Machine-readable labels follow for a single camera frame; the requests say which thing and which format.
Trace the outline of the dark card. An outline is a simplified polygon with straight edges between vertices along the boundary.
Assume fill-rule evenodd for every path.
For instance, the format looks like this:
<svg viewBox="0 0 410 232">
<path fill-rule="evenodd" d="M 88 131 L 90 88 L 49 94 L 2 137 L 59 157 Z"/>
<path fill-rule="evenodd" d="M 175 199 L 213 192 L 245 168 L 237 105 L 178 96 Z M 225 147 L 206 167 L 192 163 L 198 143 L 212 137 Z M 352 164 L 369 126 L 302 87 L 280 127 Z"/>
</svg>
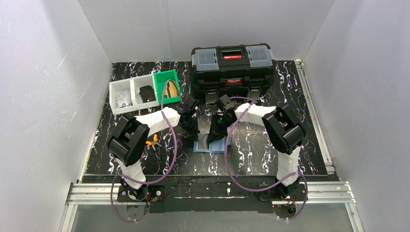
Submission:
<svg viewBox="0 0 410 232">
<path fill-rule="evenodd" d="M 198 135 L 197 147 L 196 149 L 200 152 L 205 152 L 209 150 L 209 144 L 207 142 L 208 134 L 201 133 Z"/>
</svg>

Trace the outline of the blue leather card holder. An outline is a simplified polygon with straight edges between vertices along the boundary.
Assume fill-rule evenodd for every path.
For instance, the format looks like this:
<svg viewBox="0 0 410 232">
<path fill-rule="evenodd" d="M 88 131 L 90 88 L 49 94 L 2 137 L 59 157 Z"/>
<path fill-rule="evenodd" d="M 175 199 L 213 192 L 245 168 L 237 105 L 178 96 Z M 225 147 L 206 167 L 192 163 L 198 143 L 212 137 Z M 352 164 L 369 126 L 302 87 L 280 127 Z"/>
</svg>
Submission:
<svg viewBox="0 0 410 232">
<path fill-rule="evenodd" d="M 198 140 L 194 141 L 193 144 L 193 152 L 194 153 L 224 153 L 225 152 L 225 144 L 227 137 L 223 137 L 220 140 L 207 143 L 207 133 L 200 133 L 198 135 Z"/>
</svg>

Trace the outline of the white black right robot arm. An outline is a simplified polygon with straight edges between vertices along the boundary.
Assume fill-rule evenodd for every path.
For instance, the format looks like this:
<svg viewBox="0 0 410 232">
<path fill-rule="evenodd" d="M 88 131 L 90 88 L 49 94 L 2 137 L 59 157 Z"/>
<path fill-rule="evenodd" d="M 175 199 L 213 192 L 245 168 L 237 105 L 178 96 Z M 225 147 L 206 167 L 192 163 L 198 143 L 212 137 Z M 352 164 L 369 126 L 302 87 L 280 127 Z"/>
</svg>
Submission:
<svg viewBox="0 0 410 232">
<path fill-rule="evenodd" d="M 269 140 L 278 152 L 278 170 L 275 183 L 259 189 L 247 188 L 236 181 L 232 173 L 229 177 L 239 188 L 254 193 L 271 192 L 273 197 L 286 198 L 293 194 L 303 177 L 298 171 L 299 153 L 306 129 L 289 105 L 283 107 L 257 106 L 255 101 L 235 102 L 236 97 L 223 95 L 216 101 L 222 115 L 215 114 L 211 119 L 207 143 L 222 138 L 229 139 L 239 122 L 248 122 L 263 126 Z"/>
</svg>

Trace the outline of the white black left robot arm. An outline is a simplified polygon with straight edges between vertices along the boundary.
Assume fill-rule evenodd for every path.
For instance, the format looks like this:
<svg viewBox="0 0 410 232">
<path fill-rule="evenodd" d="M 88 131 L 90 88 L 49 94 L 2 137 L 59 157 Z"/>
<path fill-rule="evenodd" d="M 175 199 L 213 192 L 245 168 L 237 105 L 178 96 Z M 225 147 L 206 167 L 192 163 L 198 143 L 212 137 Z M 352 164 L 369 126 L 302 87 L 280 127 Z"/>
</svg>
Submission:
<svg viewBox="0 0 410 232">
<path fill-rule="evenodd" d="M 165 129 L 176 136 L 174 128 L 180 127 L 185 131 L 184 138 L 198 139 L 197 107 L 198 101 L 187 97 L 183 102 L 170 104 L 151 114 L 120 118 L 107 148 L 121 168 L 124 177 L 121 185 L 126 194 L 143 201 L 148 195 L 148 185 L 153 184 L 146 181 L 140 162 L 148 137 Z"/>
</svg>

